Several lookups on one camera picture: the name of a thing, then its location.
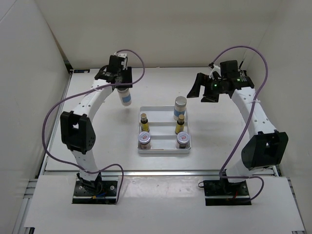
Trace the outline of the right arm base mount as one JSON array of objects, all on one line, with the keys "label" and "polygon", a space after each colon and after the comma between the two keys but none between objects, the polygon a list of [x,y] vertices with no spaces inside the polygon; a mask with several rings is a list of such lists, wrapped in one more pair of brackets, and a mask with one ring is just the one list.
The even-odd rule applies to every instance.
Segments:
[{"label": "right arm base mount", "polygon": [[206,206],[248,206],[251,198],[246,181],[229,183],[227,179],[204,180],[198,183],[204,189]]}]

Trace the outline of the tall white spice jar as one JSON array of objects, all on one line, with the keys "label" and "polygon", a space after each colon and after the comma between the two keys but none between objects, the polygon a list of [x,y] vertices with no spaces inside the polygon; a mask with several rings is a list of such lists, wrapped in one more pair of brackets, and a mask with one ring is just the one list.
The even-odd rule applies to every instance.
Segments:
[{"label": "tall white spice jar", "polygon": [[132,104],[132,98],[130,94],[130,89],[129,88],[121,88],[117,89],[121,104],[123,106],[129,106]]},{"label": "tall white spice jar", "polygon": [[179,115],[185,114],[187,99],[183,96],[178,96],[175,99],[174,119],[178,120]]}]

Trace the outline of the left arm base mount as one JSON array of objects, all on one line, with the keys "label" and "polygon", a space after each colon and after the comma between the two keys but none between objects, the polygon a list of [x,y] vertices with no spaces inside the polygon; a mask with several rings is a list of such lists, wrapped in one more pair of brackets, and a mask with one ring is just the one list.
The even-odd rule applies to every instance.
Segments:
[{"label": "left arm base mount", "polygon": [[102,177],[99,192],[87,190],[77,178],[73,190],[72,204],[114,205],[117,200],[118,179]]}]

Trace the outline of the yellow label bottle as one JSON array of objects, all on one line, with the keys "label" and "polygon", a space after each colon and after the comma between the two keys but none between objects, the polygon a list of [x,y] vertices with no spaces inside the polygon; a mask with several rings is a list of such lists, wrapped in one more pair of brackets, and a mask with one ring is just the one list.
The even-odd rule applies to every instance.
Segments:
[{"label": "yellow label bottle", "polygon": [[150,131],[146,113],[142,113],[140,115],[140,126],[141,126],[141,131],[143,131],[143,132],[149,132]]},{"label": "yellow label bottle", "polygon": [[185,116],[183,114],[180,114],[176,122],[176,127],[175,127],[176,134],[179,134],[180,132],[184,131],[184,123],[185,123]]}]

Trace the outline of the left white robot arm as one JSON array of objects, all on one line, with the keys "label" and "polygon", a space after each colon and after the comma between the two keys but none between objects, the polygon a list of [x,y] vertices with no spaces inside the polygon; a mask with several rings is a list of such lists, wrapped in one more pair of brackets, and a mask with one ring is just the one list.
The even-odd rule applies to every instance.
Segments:
[{"label": "left white robot arm", "polygon": [[64,111],[60,116],[62,143],[72,152],[77,165],[82,167],[78,179],[91,195],[97,195],[102,190],[101,175],[92,152],[96,141],[92,121],[102,103],[114,90],[117,90],[122,105],[131,105],[129,89],[132,69],[127,66],[127,60],[125,53],[111,55],[108,65],[96,74],[91,93],[86,94],[73,110]]}]

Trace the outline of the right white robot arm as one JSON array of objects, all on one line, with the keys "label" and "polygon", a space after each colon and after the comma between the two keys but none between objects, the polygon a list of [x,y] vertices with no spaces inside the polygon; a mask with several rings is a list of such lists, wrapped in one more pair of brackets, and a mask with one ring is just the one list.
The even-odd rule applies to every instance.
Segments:
[{"label": "right white robot arm", "polygon": [[230,195],[236,190],[237,183],[255,172],[280,164],[289,138],[269,121],[255,97],[251,78],[246,72],[239,71],[236,60],[213,65],[209,75],[198,73],[187,97],[199,97],[201,87],[205,88],[201,102],[217,103],[220,94],[228,94],[242,114],[249,133],[250,140],[241,151],[241,159],[222,170],[224,179],[219,182],[219,190]]}]

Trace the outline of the short red-logo jar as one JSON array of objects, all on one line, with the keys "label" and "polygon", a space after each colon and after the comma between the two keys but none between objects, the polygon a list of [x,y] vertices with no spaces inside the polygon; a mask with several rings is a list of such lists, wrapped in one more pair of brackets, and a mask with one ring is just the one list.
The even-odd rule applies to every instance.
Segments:
[{"label": "short red-logo jar", "polygon": [[177,149],[189,149],[191,137],[187,132],[179,132],[176,136],[176,148]]},{"label": "short red-logo jar", "polygon": [[151,135],[149,132],[142,131],[138,135],[138,148],[141,150],[151,149]]}]

